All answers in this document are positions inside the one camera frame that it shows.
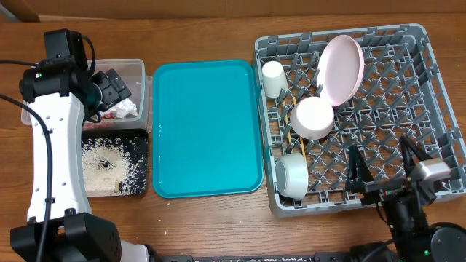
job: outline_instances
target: teal rectangular tray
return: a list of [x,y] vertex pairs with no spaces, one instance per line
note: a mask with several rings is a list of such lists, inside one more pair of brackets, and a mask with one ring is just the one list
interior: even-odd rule
[[243,60],[154,75],[153,184],[164,198],[249,193],[264,179],[253,70]]

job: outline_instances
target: crumpled paper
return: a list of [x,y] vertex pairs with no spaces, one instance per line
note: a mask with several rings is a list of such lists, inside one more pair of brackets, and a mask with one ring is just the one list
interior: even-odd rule
[[109,110],[103,112],[102,116],[108,116],[109,114],[111,114],[114,118],[124,118],[128,114],[137,116],[138,106],[134,104],[129,98],[126,98]]

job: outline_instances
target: cup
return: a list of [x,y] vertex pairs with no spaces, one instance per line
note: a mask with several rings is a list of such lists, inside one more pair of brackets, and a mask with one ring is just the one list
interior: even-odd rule
[[288,81],[282,64],[277,61],[270,61],[262,66],[262,76],[265,95],[268,98],[278,98],[281,90],[288,89]]
[[287,154],[275,164],[278,192],[284,197],[303,199],[307,193],[309,175],[303,155]]
[[293,108],[291,126],[302,138],[315,140],[324,138],[332,130],[335,113],[324,98],[305,98]]

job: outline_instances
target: wooden table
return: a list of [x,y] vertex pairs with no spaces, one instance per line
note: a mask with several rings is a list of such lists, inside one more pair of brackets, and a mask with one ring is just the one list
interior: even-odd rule
[[[140,58],[152,75],[166,63],[251,61],[254,41],[260,36],[401,23],[420,23],[427,29],[466,135],[465,14],[2,24],[0,59],[41,60],[45,58],[42,34],[69,28],[92,39],[97,59]],[[25,69],[1,65],[0,92],[20,100],[18,82]],[[33,180],[32,132],[20,122],[20,109],[8,103],[0,102],[0,120],[0,257],[19,261],[9,246],[9,230],[25,225]],[[177,200],[163,199],[150,187],[142,198],[91,199],[90,204],[95,215],[116,224],[122,239],[148,243],[162,255],[310,254],[345,251],[390,238],[375,209],[278,219],[270,213],[265,183],[253,194]],[[464,197],[425,209],[431,223],[451,221],[466,226]]]

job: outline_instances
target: gray dish drying rack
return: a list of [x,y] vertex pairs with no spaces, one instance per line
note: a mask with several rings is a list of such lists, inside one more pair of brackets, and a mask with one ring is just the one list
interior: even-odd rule
[[[288,123],[295,100],[320,94],[317,67],[325,46],[338,35],[361,47],[365,68],[356,95],[335,108],[334,126],[324,140],[300,138]],[[344,190],[349,156],[355,143],[377,182],[404,176],[398,138],[407,135],[452,168],[437,201],[465,193],[465,142],[454,117],[426,30],[417,24],[389,25],[257,39],[253,67],[259,100],[271,211],[277,217],[336,213],[361,208],[362,195]],[[289,89],[266,98],[262,66],[283,65]],[[303,200],[289,199],[276,187],[275,162],[282,155],[305,152],[309,187]]]

